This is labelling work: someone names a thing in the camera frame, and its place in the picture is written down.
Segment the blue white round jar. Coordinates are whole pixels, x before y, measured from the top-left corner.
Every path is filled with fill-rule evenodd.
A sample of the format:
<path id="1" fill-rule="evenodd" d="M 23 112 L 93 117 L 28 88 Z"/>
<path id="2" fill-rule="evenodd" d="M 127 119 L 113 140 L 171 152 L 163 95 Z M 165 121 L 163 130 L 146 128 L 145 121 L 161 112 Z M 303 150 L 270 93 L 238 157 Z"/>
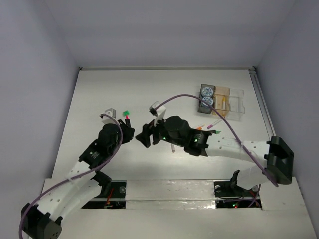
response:
<path id="1" fill-rule="evenodd" d="M 211 87 L 203 87 L 201 89 L 201 96 L 202 97 L 212 97 L 214 94 L 214 89 Z"/>

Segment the black pink highlighter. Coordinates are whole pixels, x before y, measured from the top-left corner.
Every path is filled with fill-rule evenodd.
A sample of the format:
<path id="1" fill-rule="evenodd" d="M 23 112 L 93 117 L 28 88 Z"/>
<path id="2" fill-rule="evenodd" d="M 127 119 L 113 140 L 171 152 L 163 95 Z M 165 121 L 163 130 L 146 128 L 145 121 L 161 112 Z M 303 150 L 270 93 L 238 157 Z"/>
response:
<path id="1" fill-rule="evenodd" d="M 131 121 L 128 115 L 125 116 L 125 124 L 127 127 L 131 127 Z"/>

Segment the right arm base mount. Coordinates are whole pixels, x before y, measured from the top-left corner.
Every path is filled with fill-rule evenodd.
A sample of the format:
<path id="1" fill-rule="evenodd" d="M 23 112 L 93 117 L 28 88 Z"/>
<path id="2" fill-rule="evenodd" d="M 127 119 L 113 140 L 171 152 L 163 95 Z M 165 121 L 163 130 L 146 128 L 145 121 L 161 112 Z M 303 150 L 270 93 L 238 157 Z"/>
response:
<path id="1" fill-rule="evenodd" d="M 237 185 L 239 170 L 235 171 L 228 181 L 214 181 L 215 206 L 217 209 L 259 208 L 261 184 L 251 189 L 243 189 Z"/>

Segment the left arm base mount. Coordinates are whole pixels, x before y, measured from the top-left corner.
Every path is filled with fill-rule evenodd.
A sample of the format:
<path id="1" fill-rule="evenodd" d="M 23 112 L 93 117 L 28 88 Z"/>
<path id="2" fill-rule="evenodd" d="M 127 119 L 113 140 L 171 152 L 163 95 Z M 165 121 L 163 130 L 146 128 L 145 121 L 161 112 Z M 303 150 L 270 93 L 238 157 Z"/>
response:
<path id="1" fill-rule="evenodd" d="M 100 195 L 86 203 L 82 209 L 125 209 L 126 181 L 112 181 L 109 191 L 102 191 Z"/>

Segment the green highlighter cap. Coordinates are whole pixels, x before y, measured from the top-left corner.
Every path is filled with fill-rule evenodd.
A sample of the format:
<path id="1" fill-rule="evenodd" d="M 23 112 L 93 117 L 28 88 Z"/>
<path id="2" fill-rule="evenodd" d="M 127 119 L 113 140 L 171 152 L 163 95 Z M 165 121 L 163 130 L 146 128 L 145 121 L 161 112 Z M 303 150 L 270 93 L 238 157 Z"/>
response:
<path id="1" fill-rule="evenodd" d="M 128 116 L 130 114 L 130 112 L 128 110 L 123 112 L 123 116 Z"/>

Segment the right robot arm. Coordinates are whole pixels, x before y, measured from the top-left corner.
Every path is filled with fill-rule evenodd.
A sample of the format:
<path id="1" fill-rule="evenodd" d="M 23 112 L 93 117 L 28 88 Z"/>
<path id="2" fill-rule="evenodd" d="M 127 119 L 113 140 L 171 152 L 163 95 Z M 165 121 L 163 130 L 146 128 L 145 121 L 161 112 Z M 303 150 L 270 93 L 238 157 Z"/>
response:
<path id="1" fill-rule="evenodd" d="M 179 116 L 171 116 L 145 124 L 136 140 L 146 148 L 165 141 L 182 147 L 193 156 L 226 157 L 254 163 L 248 169 L 233 173 L 229 189 L 234 195 L 241 195 L 267 181 L 275 185 L 292 183 L 294 153 L 278 136 L 272 136 L 269 141 L 238 142 L 235 138 L 193 129 Z"/>

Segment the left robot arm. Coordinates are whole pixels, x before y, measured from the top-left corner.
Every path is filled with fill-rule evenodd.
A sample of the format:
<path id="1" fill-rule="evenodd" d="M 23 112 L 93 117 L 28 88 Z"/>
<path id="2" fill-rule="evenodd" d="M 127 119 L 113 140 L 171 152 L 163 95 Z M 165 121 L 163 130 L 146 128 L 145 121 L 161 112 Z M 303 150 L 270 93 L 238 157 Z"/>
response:
<path id="1" fill-rule="evenodd" d="M 80 155 L 65 180 L 41 193 L 21 210 L 18 236 L 31 239 L 56 239 L 62 222 L 96 196 L 109 194 L 112 179 L 101 169 L 116 155 L 122 144 L 133 139 L 135 130 L 129 119 L 115 120 L 105 114 L 98 138 Z"/>

